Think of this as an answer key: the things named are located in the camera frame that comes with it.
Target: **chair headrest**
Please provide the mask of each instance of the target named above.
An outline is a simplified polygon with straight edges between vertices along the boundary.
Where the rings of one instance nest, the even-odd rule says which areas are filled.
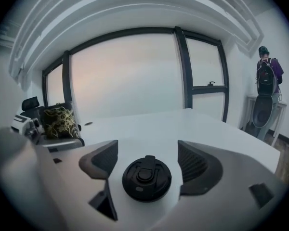
[[[21,108],[23,111],[39,107],[38,97],[28,98],[23,101]]]

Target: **black baseboard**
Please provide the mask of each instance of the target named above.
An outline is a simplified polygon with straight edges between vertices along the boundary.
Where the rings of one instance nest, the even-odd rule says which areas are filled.
[[[270,135],[273,135],[273,134],[274,134],[274,131],[270,129],[270,130],[268,131],[268,133],[269,133]],[[286,142],[287,144],[289,144],[289,138],[288,138],[288,137],[286,137],[286,136],[284,136],[284,135],[282,135],[282,134],[279,134],[279,135],[278,135],[278,138],[279,138],[281,141]]]

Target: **floor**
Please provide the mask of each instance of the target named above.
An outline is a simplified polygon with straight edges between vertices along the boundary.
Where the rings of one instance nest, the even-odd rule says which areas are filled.
[[[254,126],[247,125],[246,130],[248,134],[252,134],[254,131]],[[273,136],[266,134],[264,142],[271,144],[273,141]],[[274,148],[280,151],[280,158],[277,165],[275,175],[279,177],[284,183],[289,184],[289,144],[277,139]]]

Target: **black backpack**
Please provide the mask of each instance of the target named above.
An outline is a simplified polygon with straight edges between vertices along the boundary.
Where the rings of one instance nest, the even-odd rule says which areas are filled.
[[[272,58],[268,61],[259,61],[260,68],[257,71],[257,89],[258,94],[272,96],[277,87],[277,78],[271,66]]]

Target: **pants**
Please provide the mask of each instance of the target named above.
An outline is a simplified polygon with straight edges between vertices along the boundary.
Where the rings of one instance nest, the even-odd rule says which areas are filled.
[[[255,130],[255,137],[260,139],[261,141],[264,141],[266,133],[269,131],[270,127],[273,125],[275,119],[276,119],[276,113],[277,113],[277,104],[278,104],[278,93],[274,93],[272,95],[273,98],[273,108],[271,116],[266,123],[266,125],[262,128],[256,128]]]

